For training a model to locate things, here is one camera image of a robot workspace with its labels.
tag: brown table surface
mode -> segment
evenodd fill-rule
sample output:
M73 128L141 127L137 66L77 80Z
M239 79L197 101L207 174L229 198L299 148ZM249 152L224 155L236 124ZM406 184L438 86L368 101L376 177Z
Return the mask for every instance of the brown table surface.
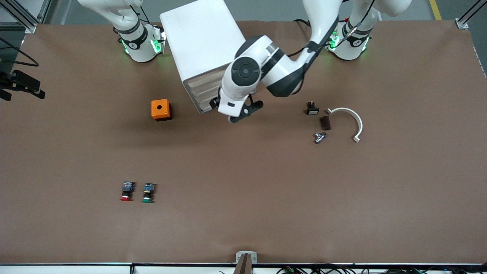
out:
M291 53L295 22L239 22ZM300 93L237 124L200 115L169 51L126 56L109 25L40 25L20 67L46 99L1 102L0 262L487 259L487 81L453 21L381 21L355 61L323 52ZM150 101L174 119L156 122ZM319 116L303 113L307 101ZM331 115L321 144L318 117ZM122 202L124 181L138 182ZM155 203L142 203L145 182Z

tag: black clamp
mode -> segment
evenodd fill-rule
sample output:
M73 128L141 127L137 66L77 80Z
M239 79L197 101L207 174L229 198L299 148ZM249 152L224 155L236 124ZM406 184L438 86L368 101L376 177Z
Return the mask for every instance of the black clamp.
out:
M264 102L262 101L254 102L254 100L252 100L252 95L249 95L248 98L250 99L250 105L244 103L242 110L240 110L240 116L229 118L229 121L231 123L236 123L245 117L249 117L252 113L258 111L264 106Z
M20 70L14 70L11 74L0 72L0 99L10 101L12 94L3 89L27 92L39 99L46 97L46 93L40 89L40 81Z

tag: white container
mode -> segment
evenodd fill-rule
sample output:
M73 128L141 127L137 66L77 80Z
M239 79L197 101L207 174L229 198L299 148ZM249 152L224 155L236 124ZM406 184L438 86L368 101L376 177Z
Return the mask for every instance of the white container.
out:
M181 82L200 113L211 110L226 67L245 42L224 0L197 0L161 13Z

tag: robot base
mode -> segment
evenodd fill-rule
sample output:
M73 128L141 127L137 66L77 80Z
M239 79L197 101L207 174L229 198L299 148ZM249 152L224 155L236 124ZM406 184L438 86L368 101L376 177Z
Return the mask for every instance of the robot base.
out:
M346 23L341 22L338 23L337 25L340 41L343 39L343 34L341 30L344 24ZM365 50L368 41L369 39L365 40L365 42L357 40L356 41L357 45L355 46L352 46L348 41L344 41L341 45L339 45L336 48L331 48L328 46L327 49L328 51L333 53L337 58L345 61L350 61L350 60L357 59L360 56L360 54L362 54L362 52Z

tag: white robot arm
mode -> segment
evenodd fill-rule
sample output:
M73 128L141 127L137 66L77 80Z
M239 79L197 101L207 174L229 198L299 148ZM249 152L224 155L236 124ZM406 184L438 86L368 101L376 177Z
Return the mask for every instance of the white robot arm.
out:
M125 51L137 62L148 62L164 49L165 33L161 28L142 23L133 8L143 0L78 0L78 2L103 16L115 27Z
M237 51L235 60L227 67L219 98L212 105L218 106L218 112L228 115L230 122L237 122L262 108L263 103L253 102L252 98L250 105L245 104L259 81L276 97L297 93L304 74L335 30L341 2L303 0L311 24L311 38L296 61L292 61L267 36L247 40Z

